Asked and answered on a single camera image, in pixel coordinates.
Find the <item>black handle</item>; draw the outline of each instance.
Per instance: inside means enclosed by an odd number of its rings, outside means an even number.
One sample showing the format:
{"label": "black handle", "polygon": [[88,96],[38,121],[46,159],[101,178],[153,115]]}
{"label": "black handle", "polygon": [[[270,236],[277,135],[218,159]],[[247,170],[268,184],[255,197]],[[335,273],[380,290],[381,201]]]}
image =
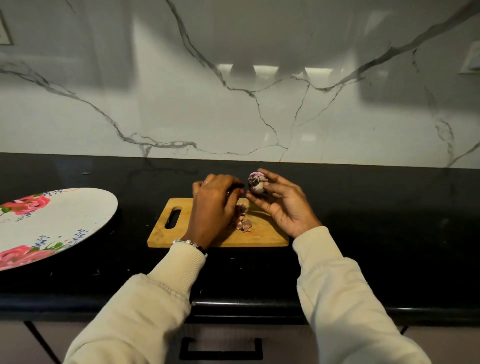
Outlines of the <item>black handle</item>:
{"label": "black handle", "polygon": [[180,360],[263,360],[262,339],[255,338],[254,352],[190,352],[188,344],[192,338],[183,338],[180,346]]}

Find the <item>electrical outlet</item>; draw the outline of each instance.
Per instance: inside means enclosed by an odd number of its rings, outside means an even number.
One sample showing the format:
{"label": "electrical outlet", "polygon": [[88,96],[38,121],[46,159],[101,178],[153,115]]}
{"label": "electrical outlet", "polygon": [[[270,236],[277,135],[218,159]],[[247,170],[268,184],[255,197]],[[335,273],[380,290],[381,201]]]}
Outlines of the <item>electrical outlet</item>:
{"label": "electrical outlet", "polygon": [[472,42],[460,73],[480,74],[480,40]]}
{"label": "electrical outlet", "polygon": [[0,46],[10,46],[12,45],[12,38],[8,33],[7,24],[5,23],[5,19],[0,11]]}

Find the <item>cream sweater sleeve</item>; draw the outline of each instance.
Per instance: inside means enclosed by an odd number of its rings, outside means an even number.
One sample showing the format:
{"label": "cream sweater sleeve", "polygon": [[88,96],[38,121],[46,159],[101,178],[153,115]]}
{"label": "cream sweater sleeve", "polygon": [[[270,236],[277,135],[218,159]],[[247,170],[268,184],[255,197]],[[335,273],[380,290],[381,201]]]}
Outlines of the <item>cream sweater sleeve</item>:
{"label": "cream sweater sleeve", "polygon": [[293,248],[301,266],[297,291],[321,364],[430,363],[400,335],[357,262],[342,256],[325,226],[296,238]]}
{"label": "cream sweater sleeve", "polygon": [[72,342],[68,364],[160,364],[168,339],[190,313],[190,288],[205,263],[188,244],[173,244],[148,274],[131,277]]}

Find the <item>marble backsplash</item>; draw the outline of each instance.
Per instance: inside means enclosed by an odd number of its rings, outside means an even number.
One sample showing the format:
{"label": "marble backsplash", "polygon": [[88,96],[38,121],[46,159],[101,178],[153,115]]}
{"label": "marble backsplash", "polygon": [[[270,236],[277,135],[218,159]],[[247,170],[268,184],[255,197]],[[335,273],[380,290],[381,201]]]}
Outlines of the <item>marble backsplash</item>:
{"label": "marble backsplash", "polygon": [[480,0],[0,10],[0,152],[480,168]]}

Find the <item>wooden cutting board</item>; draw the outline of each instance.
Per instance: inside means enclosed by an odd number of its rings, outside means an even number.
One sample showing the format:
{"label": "wooden cutting board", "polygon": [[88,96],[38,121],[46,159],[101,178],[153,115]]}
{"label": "wooden cutting board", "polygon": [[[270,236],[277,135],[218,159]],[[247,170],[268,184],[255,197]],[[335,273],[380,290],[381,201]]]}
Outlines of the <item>wooden cutting board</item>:
{"label": "wooden cutting board", "polygon": [[[247,218],[252,222],[252,231],[237,231],[234,227],[229,226],[214,240],[212,246],[231,248],[288,245],[288,236],[277,226],[270,215],[251,204],[246,198],[241,198],[239,203],[248,206]],[[175,239],[181,238],[187,231],[192,204],[193,198],[169,199],[148,238],[148,246],[168,248]],[[181,212],[175,227],[165,228],[171,212],[178,209],[181,209]]]}

